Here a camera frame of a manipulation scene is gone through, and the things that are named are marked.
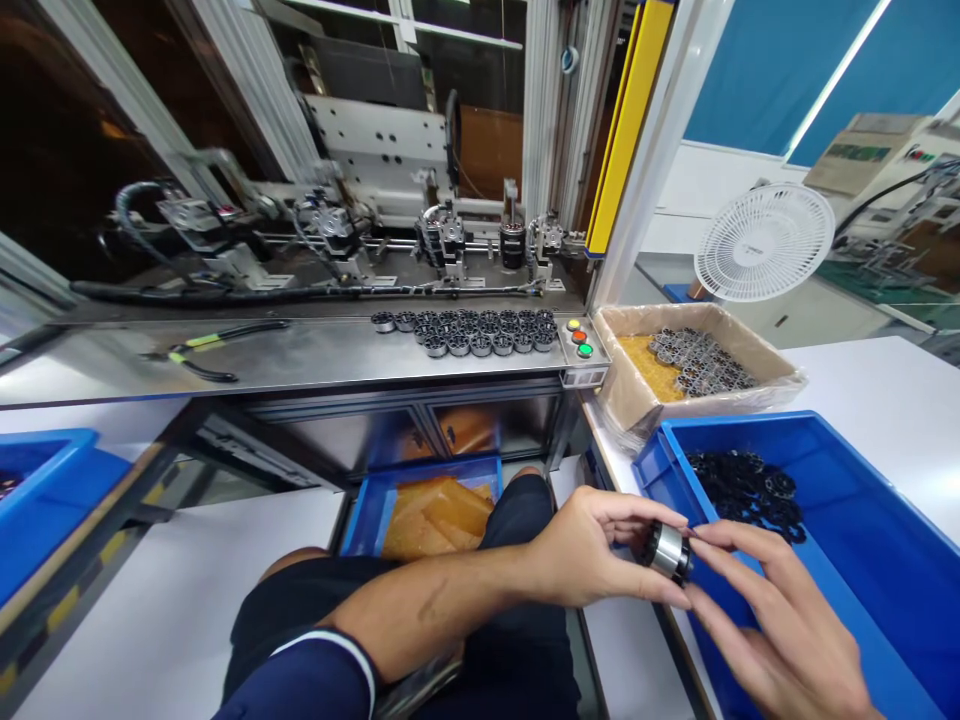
white fan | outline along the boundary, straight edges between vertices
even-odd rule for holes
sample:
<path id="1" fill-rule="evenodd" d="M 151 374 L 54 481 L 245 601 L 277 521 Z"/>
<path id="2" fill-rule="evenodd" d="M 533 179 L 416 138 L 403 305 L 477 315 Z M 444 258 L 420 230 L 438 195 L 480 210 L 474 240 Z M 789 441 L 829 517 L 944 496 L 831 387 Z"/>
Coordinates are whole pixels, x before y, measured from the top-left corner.
<path id="1" fill-rule="evenodd" d="M 835 223 L 826 199 L 803 185 L 755 188 L 714 218 L 694 256 L 697 279 L 723 300 L 782 295 L 826 258 Z"/>

pliers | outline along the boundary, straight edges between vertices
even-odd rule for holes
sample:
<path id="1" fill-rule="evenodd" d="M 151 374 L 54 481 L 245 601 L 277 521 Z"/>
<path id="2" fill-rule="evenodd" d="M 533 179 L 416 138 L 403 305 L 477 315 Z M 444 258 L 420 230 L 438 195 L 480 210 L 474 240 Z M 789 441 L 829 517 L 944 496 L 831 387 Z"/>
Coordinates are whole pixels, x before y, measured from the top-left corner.
<path id="1" fill-rule="evenodd" d="M 159 353 L 141 353 L 141 357 L 147 360 L 170 360 L 177 365 L 186 368 L 197 377 L 203 378 L 208 382 L 231 383 L 239 379 L 233 373 L 220 372 L 219 370 L 206 370 L 199 365 L 187 360 L 187 353 L 204 345 L 210 345 L 215 342 L 232 340 L 234 338 L 251 335 L 253 333 L 264 332 L 266 330 L 282 330 L 290 327 L 289 320 L 263 320 L 261 322 L 250 323 L 249 325 L 239 325 L 228 330 L 193 338 L 178 345 L 171 345 L 170 349 Z"/>

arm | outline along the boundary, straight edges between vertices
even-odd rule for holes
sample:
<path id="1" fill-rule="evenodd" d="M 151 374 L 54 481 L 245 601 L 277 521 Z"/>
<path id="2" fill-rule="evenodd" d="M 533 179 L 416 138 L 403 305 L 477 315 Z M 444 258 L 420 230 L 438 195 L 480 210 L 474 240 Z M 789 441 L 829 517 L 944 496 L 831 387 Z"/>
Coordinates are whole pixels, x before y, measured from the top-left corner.
<path id="1" fill-rule="evenodd" d="M 875 720 L 856 640 L 779 535 L 721 520 L 696 529 L 694 552 L 750 603 L 763 633 L 741 629 L 702 589 L 693 611 L 744 690 L 776 718 Z M 761 577 L 726 550 L 760 561 Z"/>
<path id="2" fill-rule="evenodd" d="M 355 638 L 393 682 L 521 602 L 582 607 L 625 595 L 689 608 L 672 582 L 610 552 L 611 543 L 631 542 L 654 519 L 686 525 L 652 500 L 578 488 L 532 543 L 399 568 L 364 585 L 320 625 Z"/>

blue storage bin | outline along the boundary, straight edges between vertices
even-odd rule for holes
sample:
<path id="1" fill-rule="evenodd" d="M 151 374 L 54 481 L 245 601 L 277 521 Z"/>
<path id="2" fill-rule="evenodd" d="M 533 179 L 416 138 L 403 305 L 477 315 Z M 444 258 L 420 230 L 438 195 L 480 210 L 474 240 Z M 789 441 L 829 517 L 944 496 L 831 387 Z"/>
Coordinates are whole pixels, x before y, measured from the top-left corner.
<path id="1" fill-rule="evenodd" d="M 380 556 L 397 502 L 397 485 L 453 475 L 457 482 L 468 488 L 489 484 L 490 494 L 496 503 L 503 492 L 500 469 L 498 455 L 459 462 L 430 463 L 368 475 L 360 488 L 341 555 Z"/>
<path id="2" fill-rule="evenodd" d="M 634 469 L 651 498 L 691 525 L 715 522 L 686 454 L 730 450 L 755 452 L 796 481 L 807 541 L 794 549 L 856 637 L 877 708 L 889 718 L 960 717 L 960 550 L 814 412 L 667 420 Z M 704 563 L 695 562 L 692 580 L 737 625 L 758 627 L 746 601 Z M 724 714 L 760 718 L 691 620 Z"/>
<path id="3" fill-rule="evenodd" d="M 0 435 L 0 473 L 22 481 L 0 500 L 0 605 L 7 602 L 130 469 L 93 430 Z"/>

black shorts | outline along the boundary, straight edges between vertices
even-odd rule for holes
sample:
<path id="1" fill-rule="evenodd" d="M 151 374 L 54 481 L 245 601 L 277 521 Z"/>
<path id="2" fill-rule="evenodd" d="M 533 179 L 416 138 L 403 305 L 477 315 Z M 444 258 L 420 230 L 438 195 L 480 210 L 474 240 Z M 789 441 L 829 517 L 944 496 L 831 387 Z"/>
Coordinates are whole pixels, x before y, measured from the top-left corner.
<path id="1" fill-rule="evenodd" d="M 480 549 L 529 542 L 552 515 L 553 500 L 543 478 L 517 478 L 490 514 Z M 244 599 L 230 634 L 233 653 L 224 698 L 274 650 L 312 628 L 362 585 L 398 566 L 375 557 L 316 558 L 257 585 Z M 467 638 L 463 672 L 441 695 L 482 696 L 486 689 L 504 685 L 515 686 L 531 700 L 542 693 L 539 707 L 553 707 L 551 717 L 576 717 L 579 690 L 563 608 L 526 603 L 492 618 Z"/>

